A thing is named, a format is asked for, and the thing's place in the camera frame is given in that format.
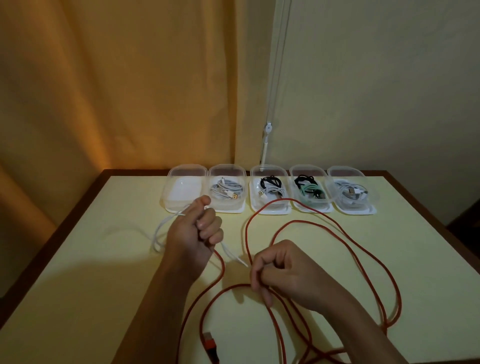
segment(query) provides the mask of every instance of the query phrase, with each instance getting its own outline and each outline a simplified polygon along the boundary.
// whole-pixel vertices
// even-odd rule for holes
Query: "green cable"
[[[314,184],[314,183],[309,183],[309,184],[304,184],[300,187],[300,191],[301,191],[301,194],[303,196],[306,196],[307,194],[313,194],[315,193],[316,191],[320,191],[320,193],[316,193],[316,195],[318,195],[320,199],[324,199],[325,198],[325,192],[323,192],[320,187],[317,185],[317,184]]]

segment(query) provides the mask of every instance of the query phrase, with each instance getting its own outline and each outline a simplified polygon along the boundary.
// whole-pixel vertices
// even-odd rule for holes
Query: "forearm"
[[[345,297],[325,313],[352,364],[408,364],[360,303]]]
[[[161,266],[112,363],[174,363],[189,288],[188,282]]]

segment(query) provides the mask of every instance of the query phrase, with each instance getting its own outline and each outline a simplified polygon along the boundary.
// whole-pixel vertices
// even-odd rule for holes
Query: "person's right arm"
[[[251,283],[269,307],[273,298],[265,286],[322,314],[352,364],[408,364],[360,303],[290,240],[255,255]]]

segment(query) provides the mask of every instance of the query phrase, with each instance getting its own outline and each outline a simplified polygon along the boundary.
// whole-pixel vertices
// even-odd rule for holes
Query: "hand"
[[[215,244],[223,240],[222,219],[205,206],[211,202],[204,195],[193,201],[170,226],[165,254],[160,267],[173,270],[179,278],[193,284],[205,269]]]
[[[299,305],[324,314],[349,293],[290,240],[282,240],[258,254],[250,273],[252,289],[268,307],[273,304],[271,286]]]

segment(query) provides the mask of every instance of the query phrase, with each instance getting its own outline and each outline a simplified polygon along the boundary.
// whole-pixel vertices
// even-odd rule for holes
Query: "mint green cable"
[[[300,187],[300,191],[303,196],[306,196],[307,194],[312,194],[315,191],[320,191],[320,196],[323,196],[322,198],[325,198],[325,192],[323,192],[322,189],[314,183],[303,184]]]

